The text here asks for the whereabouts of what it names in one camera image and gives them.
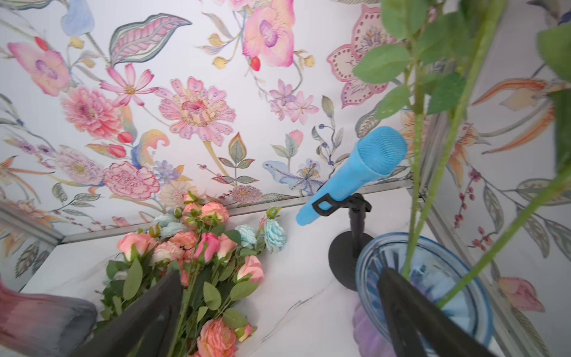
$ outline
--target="light blue rose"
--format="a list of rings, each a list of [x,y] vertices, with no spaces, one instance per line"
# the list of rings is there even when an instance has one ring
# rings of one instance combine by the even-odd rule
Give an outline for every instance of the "light blue rose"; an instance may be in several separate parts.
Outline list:
[[[270,252],[278,252],[286,243],[286,232],[275,219],[266,220],[266,246]]]
[[[167,226],[160,231],[162,239],[170,238],[180,232],[188,232],[189,229],[182,223],[170,222]]]
[[[151,225],[154,226],[155,224],[158,224],[161,227],[166,227],[167,224],[178,221],[179,220],[176,217],[174,217],[172,214],[163,214],[153,219]]]
[[[254,244],[258,241],[256,238],[256,231],[247,224],[236,227],[236,230],[240,232],[240,237],[242,242],[240,243],[242,247],[252,249]]]

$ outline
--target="black stand base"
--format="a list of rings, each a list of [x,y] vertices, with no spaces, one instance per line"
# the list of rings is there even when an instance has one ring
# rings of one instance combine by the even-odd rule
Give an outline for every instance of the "black stand base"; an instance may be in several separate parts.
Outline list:
[[[364,247],[373,240],[368,234],[362,233],[360,246]],[[357,267],[357,257],[353,254],[353,233],[350,231],[341,233],[329,247],[329,267],[335,278],[347,289],[357,291],[355,282],[355,268]]]

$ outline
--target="painted blue flower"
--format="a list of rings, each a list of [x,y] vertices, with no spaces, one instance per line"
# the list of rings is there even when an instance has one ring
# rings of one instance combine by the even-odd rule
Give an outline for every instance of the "painted blue flower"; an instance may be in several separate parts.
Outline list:
[[[299,167],[299,176],[293,175],[283,162],[266,161],[263,167],[272,174],[275,182],[286,183],[290,190],[303,190],[308,195],[313,195],[324,183],[316,180],[319,178],[319,164],[312,159],[307,159],[305,166]]]
[[[266,220],[266,247],[272,253],[278,252],[286,243],[286,232],[275,219]]]
[[[163,162],[155,161],[155,167],[153,169],[156,171],[156,178],[161,184],[169,184],[171,180],[176,180],[179,178],[180,173],[175,171],[172,165],[169,165],[166,160]]]
[[[256,242],[258,241],[258,239],[256,238],[256,231],[254,230],[254,228],[252,228],[252,226],[249,226],[247,224],[243,224],[241,226],[236,227],[236,230],[240,232],[240,237],[242,239],[240,245],[244,248],[252,249],[254,247],[254,244],[256,244]]]
[[[174,217],[172,214],[163,214],[155,219],[152,220],[151,225],[154,226],[155,224],[160,225],[161,227],[166,227],[169,223],[178,222],[179,220]]]
[[[70,0],[67,14],[62,17],[62,29],[66,35],[78,37],[92,32],[95,27],[95,19],[91,15],[87,0]]]
[[[182,223],[179,222],[171,222],[167,224],[167,226],[160,231],[160,237],[162,239],[170,238],[177,233],[180,232],[188,232],[189,229]]]

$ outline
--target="microphone grille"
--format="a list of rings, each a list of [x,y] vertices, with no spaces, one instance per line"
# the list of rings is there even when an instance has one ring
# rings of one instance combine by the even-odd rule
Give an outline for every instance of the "microphone grille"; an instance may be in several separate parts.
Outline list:
[[[369,169],[388,175],[407,156],[408,146],[398,131],[381,126],[358,142],[357,151]]]

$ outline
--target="blue glass vase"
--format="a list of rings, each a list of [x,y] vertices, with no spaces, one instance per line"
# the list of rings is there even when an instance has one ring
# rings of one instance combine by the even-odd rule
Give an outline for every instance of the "blue glass vase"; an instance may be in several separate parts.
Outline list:
[[[363,249],[357,261],[356,281],[359,298],[372,324],[391,340],[377,284],[383,268],[402,272],[407,254],[407,233],[378,236]],[[438,302],[469,271],[452,252],[420,237],[412,258],[410,282],[432,303]],[[478,279],[474,279],[442,309],[444,314],[473,339],[488,346],[493,334],[492,312]],[[423,340],[428,356],[436,356]]]

